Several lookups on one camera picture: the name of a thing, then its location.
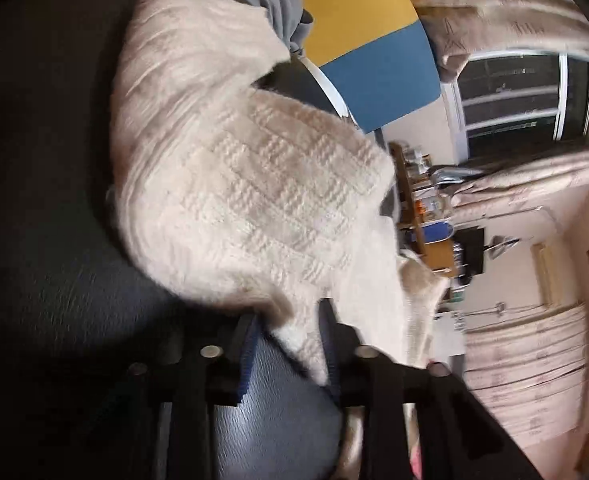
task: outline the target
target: yellow cushion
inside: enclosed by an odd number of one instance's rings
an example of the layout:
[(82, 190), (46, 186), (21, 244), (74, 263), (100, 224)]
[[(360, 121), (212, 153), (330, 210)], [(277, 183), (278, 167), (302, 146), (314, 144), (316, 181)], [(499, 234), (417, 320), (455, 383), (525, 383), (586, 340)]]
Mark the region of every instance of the yellow cushion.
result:
[(303, 0), (314, 17), (305, 52), (317, 66), (418, 20), (410, 0)]

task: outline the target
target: lamp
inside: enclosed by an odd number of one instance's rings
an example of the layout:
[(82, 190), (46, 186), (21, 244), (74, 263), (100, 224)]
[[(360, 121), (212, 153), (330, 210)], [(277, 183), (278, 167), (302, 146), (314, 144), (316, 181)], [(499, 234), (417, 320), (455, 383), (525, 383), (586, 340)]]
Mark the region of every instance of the lamp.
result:
[(514, 247), (521, 241), (520, 238), (509, 238), (506, 236), (493, 236), (492, 243), (484, 246), (483, 250), (487, 251), (487, 255), (491, 260), (496, 260), (501, 254)]

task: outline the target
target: white knitted blanket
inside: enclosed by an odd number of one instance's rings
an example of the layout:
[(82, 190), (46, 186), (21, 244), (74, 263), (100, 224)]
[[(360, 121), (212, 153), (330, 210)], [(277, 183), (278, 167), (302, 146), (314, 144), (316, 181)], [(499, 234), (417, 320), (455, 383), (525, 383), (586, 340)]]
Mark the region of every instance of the white knitted blanket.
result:
[(182, 298), (260, 309), (324, 383), (317, 300), (354, 273), (393, 164), (338, 118), (251, 87), (288, 59), (259, 7), (138, 0), (111, 103), (116, 211), (143, 272)]

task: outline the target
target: window pane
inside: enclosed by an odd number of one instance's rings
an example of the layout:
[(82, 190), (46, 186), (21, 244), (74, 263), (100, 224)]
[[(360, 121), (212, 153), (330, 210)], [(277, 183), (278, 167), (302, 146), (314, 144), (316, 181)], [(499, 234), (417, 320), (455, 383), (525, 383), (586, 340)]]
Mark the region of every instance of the window pane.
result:
[(498, 124), (468, 131), (469, 156), (510, 156), (554, 143), (556, 117)]
[(578, 139), (583, 136), (588, 93), (589, 63), (568, 57), (567, 102), (565, 104), (565, 124), (561, 137), (563, 140)]
[(468, 105), (463, 108), (466, 124), (479, 123), (490, 119), (497, 119), (510, 115), (557, 108), (559, 94), (543, 94), (513, 99), (501, 99), (478, 105)]
[(462, 100), (505, 90), (559, 84), (559, 56), (512, 56), (470, 61), (458, 78)]

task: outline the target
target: blue cushion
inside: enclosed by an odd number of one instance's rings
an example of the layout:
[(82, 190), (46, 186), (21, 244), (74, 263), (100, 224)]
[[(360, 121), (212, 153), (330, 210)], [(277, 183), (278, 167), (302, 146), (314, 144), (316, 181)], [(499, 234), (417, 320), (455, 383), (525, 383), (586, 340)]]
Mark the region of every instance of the blue cushion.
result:
[(430, 104), (441, 95), (432, 50), (419, 20), (320, 68), (365, 132)]

